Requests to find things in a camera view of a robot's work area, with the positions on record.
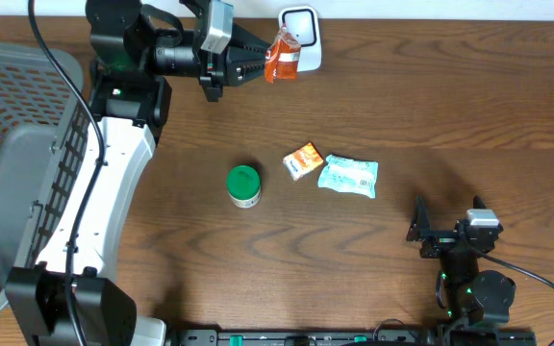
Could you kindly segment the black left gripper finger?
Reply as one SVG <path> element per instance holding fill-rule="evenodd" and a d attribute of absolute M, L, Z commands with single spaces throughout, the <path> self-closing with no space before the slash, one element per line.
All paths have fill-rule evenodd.
<path fill-rule="evenodd" d="M 270 43 L 256 37 L 239 24 L 234 24 L 229 42 L 230 47 L 237 47 L 262 54 L 269 48 Z"/>
<path fill-rule="evenodd" d="M 229 51 L 226 55 L 226 85 L 238 87 L 264 75 L 265 53 Z"/>

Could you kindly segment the red Top chocolate bar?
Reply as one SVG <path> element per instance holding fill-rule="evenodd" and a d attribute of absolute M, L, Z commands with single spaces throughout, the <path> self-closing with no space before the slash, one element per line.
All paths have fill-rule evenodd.
<path fill-rule="evenodd" d="M 295 80 L 302 46 L 283 24 L 272 45 L 266 50 L 264 78 L 269 83 L 276 80 Z"/>

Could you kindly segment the teal white snack packet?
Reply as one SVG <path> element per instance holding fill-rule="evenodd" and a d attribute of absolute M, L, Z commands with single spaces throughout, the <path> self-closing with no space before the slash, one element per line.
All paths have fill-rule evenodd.
<path fill-rule="evenodd" d="M 379 164 L 376 161 L 357 161 L 329 155 L 319 175 L 317 186 L 374 199 L 378 169 Z"/>

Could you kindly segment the small orange snack box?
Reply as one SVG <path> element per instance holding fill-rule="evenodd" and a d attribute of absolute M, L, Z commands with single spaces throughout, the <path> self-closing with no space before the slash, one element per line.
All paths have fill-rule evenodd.
<path fill-rule="evenodd" d="M 283 164 L 294 181 L 311 173 L 323 163 L 323 157 L 321 157 L 311 142 L 308 142 L 283 158 Z"/>

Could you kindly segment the green lid white jar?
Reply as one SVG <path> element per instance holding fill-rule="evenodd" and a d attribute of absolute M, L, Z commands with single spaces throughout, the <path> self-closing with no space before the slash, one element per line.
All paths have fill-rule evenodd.
<path fill-rule="evenodd" d="M 239 165 L 232 168 L 226 178 L 226 187 L 231 201 L 238 208 L 249 209 L 260 202 L 261 179 L 251 166 Z"/>

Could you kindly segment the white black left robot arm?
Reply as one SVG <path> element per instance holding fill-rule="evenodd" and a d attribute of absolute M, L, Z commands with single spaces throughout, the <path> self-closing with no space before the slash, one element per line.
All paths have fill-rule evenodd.
<path fill-rule="evenodd" d="M 115 282 L 121 232 L 139 178 L 167 121 L 171 76 L 191 77 L 206 98 L 262 75 L 267 43 L 234 21 L 223 1 L 187 0 L 191 30 L 140 2 L 89 1 L 96 58 L 87 146 L 54 233 L 5 293 L 30 345 L 164 345 L 164 321 L 139 314 Z"/>

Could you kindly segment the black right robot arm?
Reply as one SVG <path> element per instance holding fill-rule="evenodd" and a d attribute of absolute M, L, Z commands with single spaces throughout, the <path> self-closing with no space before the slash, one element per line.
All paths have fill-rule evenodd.
<path fill-rule="evenodd" d="M 451 230 L 434 230 L 423 198 L 415 198 L 415 212 L 406 240 L 421 244 L 423 259 L 437 259 L 438 305 L 449 320 L 437 326 L 440 345 L 499 343 L 498 327 L 510 319 L 515 282 L 494 270 L 479 269 L 478 259 L 494 249 L 503 227 L 494 211 L 478 196 L 466 217 Z"/>

